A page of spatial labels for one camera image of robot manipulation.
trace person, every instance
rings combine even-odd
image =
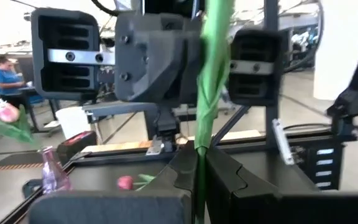
[[[24,97],[19,88],[24,87],[21,77],[12,71],[13,64],[5,55],[0,55],[0,90],[1,99],[19,108],[25,106]]]

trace floor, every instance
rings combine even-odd
[[[313,98],[313,74],[311,72],[290,73],[285,76],[283,96],[280,102],[280,117],[282,123],[287,125],[300,123],[327,123],[329,120],[323,116],[325,109],[331,105],[330,101],[321,101]],[[36,108],[39,112],[39,123],[46,123],[51,115],[45,108]],[[103,137],[114,133],[117,127],[126,121],[130,114],[116,116],[101,123]],[[230,118],[223,114],[214,122],[213,131],[216,132]],[[264,109],[252,108],[232,129],[243,131],[256,129],[263,133]],[[182,123],[182,133],[185,136],[195,134],[195,123]],[[52,137],[37,134],[44,146],[57,146],[64,140],[62,132]],[[120,131],[114,134],[109,143],[134,142],[146,140],[144,119],[141,113],[136,114]],[[7,138],[0,138],[0,153],[29,150],[30,146],[19,144]],[[0,160],[7,154],[0,154]],[[29,179],[39,178],[40,169],[22,169],[0,171],[0,219],[23,201],[21,187]],[[358,141],[348,144],[344,157],[342,175],[342,190],[358,190]]]

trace pink flower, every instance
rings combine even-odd
[[[132,190],[134,188],[134,179],[131,176],[118,178],[118,187],[123,190]]]
[[[3,122],[12,123],[19,119],[20,111],[6,101],[0,101],[0,119]]]

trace white pillar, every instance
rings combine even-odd
[[[314,97],[335,100],[358,63],[358,0],[320,0],[324,33],[316,53]]]

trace glass bottle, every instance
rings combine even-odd
[[[42,189],[44,194],[58,190],[71,190],[71,183],[61,165],[53,156],[53,147],[42,149],[44,167],[42,168]]]

